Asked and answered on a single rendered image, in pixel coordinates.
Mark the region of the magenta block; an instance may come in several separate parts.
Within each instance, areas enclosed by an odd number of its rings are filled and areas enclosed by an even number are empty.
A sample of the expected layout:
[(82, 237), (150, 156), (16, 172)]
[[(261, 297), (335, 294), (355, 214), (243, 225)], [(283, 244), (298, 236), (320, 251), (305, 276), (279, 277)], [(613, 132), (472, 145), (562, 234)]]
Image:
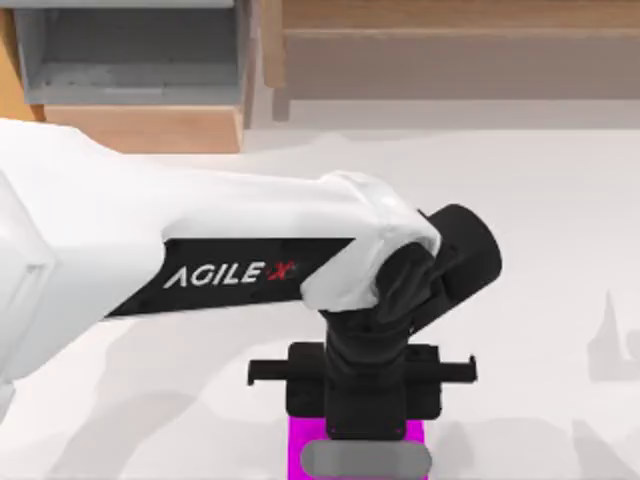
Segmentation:
[[(315, 480), (308, 475), (301, 463), (305, 446), (314, 440), (328, 439), (324, 418), (289, 417), (287, 440), (287, 480)], [(406, 425), (405, 440), (425, 444), (424, 423), (409, 420)]]

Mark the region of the pale wooden drawer front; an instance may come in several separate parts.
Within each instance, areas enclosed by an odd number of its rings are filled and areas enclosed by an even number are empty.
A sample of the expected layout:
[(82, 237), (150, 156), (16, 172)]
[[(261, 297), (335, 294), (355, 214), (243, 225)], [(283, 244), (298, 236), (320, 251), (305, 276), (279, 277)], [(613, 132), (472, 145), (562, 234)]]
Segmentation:
[(122, 153), (232, 154), (244, 135), (237, 106), (46, 105), (44, 114)]

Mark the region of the wooden cupboard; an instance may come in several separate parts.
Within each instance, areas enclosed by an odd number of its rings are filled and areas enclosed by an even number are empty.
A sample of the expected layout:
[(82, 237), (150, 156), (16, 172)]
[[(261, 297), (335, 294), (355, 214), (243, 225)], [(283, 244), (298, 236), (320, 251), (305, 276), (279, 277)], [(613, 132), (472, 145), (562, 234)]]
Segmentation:
[(44, 122), (42, 105), (27, 104), (21, 80), (13, 12), (0, 8), (0, 118)]

